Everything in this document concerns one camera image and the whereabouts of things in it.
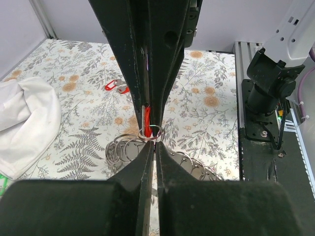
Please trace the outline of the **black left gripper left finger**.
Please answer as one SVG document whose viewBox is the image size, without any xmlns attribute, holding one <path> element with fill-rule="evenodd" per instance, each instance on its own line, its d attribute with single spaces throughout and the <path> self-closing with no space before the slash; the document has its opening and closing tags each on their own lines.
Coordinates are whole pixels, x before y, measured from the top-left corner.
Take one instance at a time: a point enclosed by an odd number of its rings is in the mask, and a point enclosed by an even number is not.
<svg viewBox="0 0 315 236">
<path fill-rule="evenodd" d="M 0 201 L 3 236 L 146 236 L 155 145 L 107 180 L 21 180 Z"/>
</svg>

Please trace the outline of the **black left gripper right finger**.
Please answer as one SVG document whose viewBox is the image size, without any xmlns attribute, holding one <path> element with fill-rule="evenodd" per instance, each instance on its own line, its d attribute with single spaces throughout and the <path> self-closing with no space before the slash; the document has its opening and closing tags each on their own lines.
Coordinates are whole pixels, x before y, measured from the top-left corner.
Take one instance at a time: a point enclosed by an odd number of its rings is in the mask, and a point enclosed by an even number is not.
<svg viewBox="0 0 315 236">
<path fill-rule="evenodd" d="M 162 236 L 300 236 L 284 189 L 270 181 L 200 181 L 157 144 Z"/>
</svg>

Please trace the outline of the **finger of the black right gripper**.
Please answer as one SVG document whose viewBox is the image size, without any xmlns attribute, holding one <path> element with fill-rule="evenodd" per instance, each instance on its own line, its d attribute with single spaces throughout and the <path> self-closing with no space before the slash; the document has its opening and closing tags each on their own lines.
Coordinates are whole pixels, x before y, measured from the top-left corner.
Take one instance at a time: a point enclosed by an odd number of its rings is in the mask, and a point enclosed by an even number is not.
<svg viewBox="0 0 315 236">
<path fill-rule="evenodd" d="M 149 0 L 148 7 L 148 95 L 152 134 L 158 133 L 163 115 L 167 83 L 183 51 L 182 31 L 189 12 L 189 0 Z"/>
<path fill-rule="evenodd" d="M 125 82 L 130 90 L 137 123 L 144 125 L 144 80 L 147 73 L 146 0 L 89 1 Z"/>
</svg>

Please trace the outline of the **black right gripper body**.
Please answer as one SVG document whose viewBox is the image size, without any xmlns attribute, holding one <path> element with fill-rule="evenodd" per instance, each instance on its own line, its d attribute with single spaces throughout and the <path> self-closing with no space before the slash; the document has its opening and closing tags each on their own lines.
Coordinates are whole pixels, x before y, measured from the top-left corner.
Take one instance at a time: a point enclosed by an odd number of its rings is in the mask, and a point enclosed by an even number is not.
<svg viewBox="0 0 315 236">
<path fill-rule="evenodd" d="M 201 11 L 203 0 L 185 0 L 183 1 L 185 9 L 185 19 L 183 25 L 184 47 L 188 48 L 192 45 L 192 41 L 196 36 L 197 23 Z"/>
</svg>

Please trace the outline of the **white disc with keyrings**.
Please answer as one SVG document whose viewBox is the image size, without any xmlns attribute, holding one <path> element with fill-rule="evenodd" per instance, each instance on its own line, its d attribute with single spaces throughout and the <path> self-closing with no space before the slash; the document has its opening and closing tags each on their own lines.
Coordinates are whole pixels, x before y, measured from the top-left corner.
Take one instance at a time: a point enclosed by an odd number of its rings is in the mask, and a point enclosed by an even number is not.
<svg viewBox="0 0 315 236">
<path fill-rule="evenodd" d="M 145 137 L 142 132 L 145 128 L 141 128 L 138 134 L 122 134 L 117 136 L 105 148 L 105 158 L 109 165 L 118 166 L 118 171 L 131 163 L 145 147 L 148 141 L 154 142 L 153 159 L 158 159 L 159 151 L 157 151 L 158 141 L 164 139 L 164 129 L 158 125 L 149 125 L 150 128 L 158 128 L 156 136 Z M 223 181 L 224 178 L 218 174 L 213 168 L 203 164 L 200 160 L 190 157 L 182 151 L 173 151 L 166 149 L 169 157 L 188 172 L 195 179 L 200 181 Z"/>
</svg>

